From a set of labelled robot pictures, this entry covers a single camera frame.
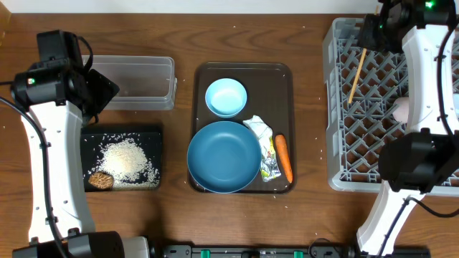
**small blue bowl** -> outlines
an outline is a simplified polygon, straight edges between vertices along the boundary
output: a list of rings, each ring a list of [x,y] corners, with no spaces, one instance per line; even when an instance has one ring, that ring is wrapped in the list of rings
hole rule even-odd
[[[246,103],[247,91],[236,80],[229,78],[216,80],[207,88],[207,107],[221,118],[236,116]]]

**gray dish rack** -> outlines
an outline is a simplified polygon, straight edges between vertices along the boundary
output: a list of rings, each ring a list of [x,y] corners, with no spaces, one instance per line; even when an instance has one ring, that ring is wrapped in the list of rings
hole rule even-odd
[[[399,97],[408,96],[403,54],[367,52],[354,101],[348,105],[361,48],[356,38],[363,19],[338,18],[323,41],[323,80],[328,97],[326,129],[328,183],[338,191],[378,192],[381,147],[402,135],[405,124],[392,113]],[[453,88],[459,92],[459,42],[453,45]],[[432,195],[459,196],[459,172]]]

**wooden table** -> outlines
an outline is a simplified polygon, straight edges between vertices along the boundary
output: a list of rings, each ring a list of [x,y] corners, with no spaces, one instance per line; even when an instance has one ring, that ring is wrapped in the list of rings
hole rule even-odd
[[[338,192],[326,176],[327,100],[322,40],[342,15],[14,14],[0,47],[0,80],[39,60],[38,32],[82,35],[96,54],[168,56],[179,79],[175,108],[104,111],[101,123],[164,125],[164,165],[157,191],[89,193],[98,231],[147,234],[161,243],[308,245],[318,237],[347,243],[364,223],[376,194]],[[287,195],[217,195],[186,183],[195,69],[208,61],[282,62],[293,73],[298,184]],[[9,96],[7,87],[1,96]],[[29,149],[19,116],[0,106],[0,257],[27,245],[32,214]],[[449,212],[459,199],[427,197]],[[459,219],[437,219],[420,207],[397,245],[427,245],[433,257],[456,257]]]

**green light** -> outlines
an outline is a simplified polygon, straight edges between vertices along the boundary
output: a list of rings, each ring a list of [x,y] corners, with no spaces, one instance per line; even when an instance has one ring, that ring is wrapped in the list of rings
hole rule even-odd
[[[427,7],[428,9],[431,9],[433,6],[434,6],[434,2],[433,1],[426,1],[425,2],[425,7]]]

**cable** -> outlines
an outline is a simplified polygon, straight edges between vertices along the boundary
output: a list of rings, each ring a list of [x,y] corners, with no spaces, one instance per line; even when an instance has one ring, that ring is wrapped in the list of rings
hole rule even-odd
[[[403,204],[402,204],[402,208],[400,208],[399,212],[397,213],[397,215],[395,216],[394,218],[394,221],[392,222],[392,224],[390,225],[389,227],[389,231],[387,232],[387,234],[384,236],[384,241],[382,242],[382,245],[381,245],[381,249],[379,250],[379,254],[378,254],[378,258],[381,258],[382,257],[382,252],[384,251],[384,249],[386,248],[386,244],[387,244],[387,241],[389,240],[390,238],[390,235],[392,234],[392,231],[394,230],[395,228],[395,225],[397,224],[397,222],[399,221],[404,209],[408,206],[408,203],[410,202],[409,199],[406,199]]]
[[[449,214],[441,214],[439,212],[436,212],[434,210],[432,210],[431,208],[429,208],[427,205],[423,204],[421,201],[419,201],[418,199],[415,199],[413,197],[408,197],[404,200],[403,204],[402,204],[402,208],[400,208],[399,212],[397,213],[397,215],[395,216],[394,218],[394,221],[392,222],[392,224],[390,225],[390,228],[389,228],[389,231],[387,232],[386,236],[384,237],[384,241],[382,242],[382,245],[381,245],[381,249],[379,250],[379,254],[378,254],[378,258],[381,258],[382,257],[382,252],[384,251],[384,249],[386,248],[386,244],[387,244],[387,241],[389,240],[389,237],[390,237],[390,234],[392,233],[392,231],[394,230],[395,228],[395,225],[397,224],[398,220],[400,219],[404,209],[408,206],[408,203],[410,201],[414,201],[416,204],[419,204],[424,210],[426,210],[428,213],[432,214],[433,216],[436,216],[438,218],[453,218],[457,215],[459,215],[459,209],[455,210],[454,212],[451,212]]]
[[[311,249],[313,248],[314,244],[317,242],[317,241],[325,241],[325,242],[328,242],[328,243],[331,243],[330,240],[326,239],[326,238],[323,238],[323,237],[319,237],[317,238],[316,240],[314,240],[314,242],[308,247],[308,254],[309,256],[311,256],[312,258],[316,258],[315,255],[311,254]],[[336,247],[333,247],[333,249],[335,249],[335,252],[340,256],[342,257],[342,254],[340,252],[338,252],[338,249]]]
[[[449,213],[449,214],[441,214],[441,213],[438,213],[434,210],[432,210],[431,208],[429,208],[427,205],[423,204],[421,201],[417,200],[417,199],[414,199],[412,197],[408,197],[407,198],[408,201],[414,201],[416,204],[419,204],[424,210],[426,210],[428,213],[432,214],[433,216],[436,216],[438,218],[444,218],[444,219],[449,219],[449,218],[453,218],[457,215],[459,215],[459,209]]]
[[[38,125],[31,119],[24,111],[22,111],[18,106],[9,102],[8,100],[0,97],[0,101],[4,104],[12,108],[14,111],[18,112],[27,122],[30,123],[32,128],[34,128],[35,132],[38,135],[40,140],[40,148],[42,149],[42,157],[43,157],[43,184],[44,184],[44,205],[47,214],[47,220],[49,223],[49,228],[51,229],[52,236],[55,239],[55,243],[57,249],[59,250],[60,255],[63,258],[68,258],[67,253],[65,252],[64,246],[60,240],[59,234],[57,233],[57,226],[55,217],[52,215],[52,208],[51,208],[51,194],[49,190],[49,166],[48,166],[48,145],[44,139],[43,132],[39,129]]]
[[[440,119],[442,120],[443,127],[445,127],[446,132],[450,136],[451,142],[453,143],[455,148],[459,150],[459,143],[454,141],[453,132],[446,120],[445,104],[443,101],[443,85],[442,85],[442,63],[443,63],[443,58],[445,58],[445,55],[443,55],[443,53],[445,51],[446,44],[448,43],[448,40],[451,37],[451,34],[455,31],[455,28],[458,25],[459,25],[459,19],[456,20],[454,27],[448,30],[448,33],[443,39],[440,49],[438,50],[438,56],[436,60],[437,60],[437,93],[438,93],[438,105],[440,106]]]
[[[0,82],[0,85],[12,85],[14,82]]]

